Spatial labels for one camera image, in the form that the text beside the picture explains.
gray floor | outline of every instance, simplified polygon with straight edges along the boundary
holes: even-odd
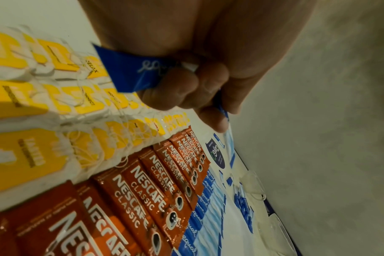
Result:
[[[231,120],[304,255],[384,256],[384,0],[320,1]]]

transparent plastic container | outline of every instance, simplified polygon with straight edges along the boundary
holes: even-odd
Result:
[[[265,189],[262,185],[260,178],[254,171],[247,171],[243,177],[240,178],[241,184],[243,184],[244,191],[253,196],[257,200],[265,200]]]
[[[273,238],[266,242],[268,249],[273,252],[271,255],[275,256],[297,256],[295,247],[290,239],[285,227],[276,214],[269,216]]]

hand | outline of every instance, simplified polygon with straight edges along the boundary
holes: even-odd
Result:
[[[153,89],[138,92],[156,109],[193,108],[218,132],[237,114],[255,84],[288,51],[316,0],[79,0],[103,47],[198,64],[171,69]]]

dark blue edge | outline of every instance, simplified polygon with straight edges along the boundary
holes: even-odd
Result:
[[[239,154],[238,154],[238,156],[240,157],[241,162],[243,163],[243,165],[244,165],[244,166],[246,167],[246,169],[248,170],[247,165],[244,163],[244,161],[243,161],[243,159],[241,158],[241,156],[240,156]],[[275,213],[276,215],[278,215],[278,214],[275,212],[275,210],[272,208],[272,205],[271,205],[271,203],[269,202],[268,199],[265,199],[265,200],[264,200],[264,203],[265,203],[265,206],[266,206],[267,211],[268,211],[268,216],[271,215],[271,214],[274,214],[274,213]],[[284,225],[284,227],[285,227],[286,232],[288,233],[290,239],[292,240],[292,243],[293,243],[293,246],[294,246],[295,251],[296,251],[296,253],[297,253],[297,256],[303,256],[303,254],[300,252],[299,248],[297,247],[295,241],[293,240],[292,236],[289,234],[289,231],[287,230],[287,228],[286,228],[285,225]]]

finger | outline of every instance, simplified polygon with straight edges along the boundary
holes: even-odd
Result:
[[[229,70],[221,62],[206,62],[198,67],[198,88],[186,96],[181,108],[200,108],[207,104],[229,79]]]
[[[263,75],[264,74],[259,74],[243,79],[230,78],[221,90],[222,107],[224,110],[232,114],[238,114],[244,99]]]
[[[229,128],[229,121],[217,108],[209,106],[194,110],[197,116],[216,132],[224,133]]]
[[[169,110],[183,102],[199,85],[197,76],[181,67],[168,71],[157,87],[138,92],[142,102],[158,109]]]

